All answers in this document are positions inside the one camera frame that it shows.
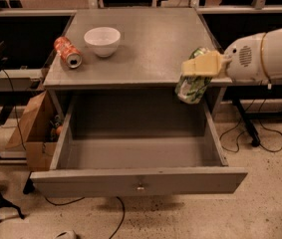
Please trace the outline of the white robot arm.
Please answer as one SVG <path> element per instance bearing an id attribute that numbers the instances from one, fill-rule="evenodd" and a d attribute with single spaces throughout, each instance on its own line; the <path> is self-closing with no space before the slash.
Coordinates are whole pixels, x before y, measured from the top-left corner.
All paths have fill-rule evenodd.
<path id="1" fill-rule="evenodd" d="M 240 38 L 223 54 L 207 51 L 182 63 L 185 77 L 230 78 L 233 82 L 282 79 L 282 29 Z"/>

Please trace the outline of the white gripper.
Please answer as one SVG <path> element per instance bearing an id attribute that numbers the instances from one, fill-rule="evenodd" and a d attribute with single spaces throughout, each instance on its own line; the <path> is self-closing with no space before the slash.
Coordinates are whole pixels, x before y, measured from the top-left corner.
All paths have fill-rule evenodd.
<path id="1" fill-rule="evenodd" d="M 210 51 L 181 64 L 185 77 L 226 76 L 234 82 L 258 82 L 266 80 L 261 63 L 264 33 L 251 35 L 234 41 L 224 54 Z"/>

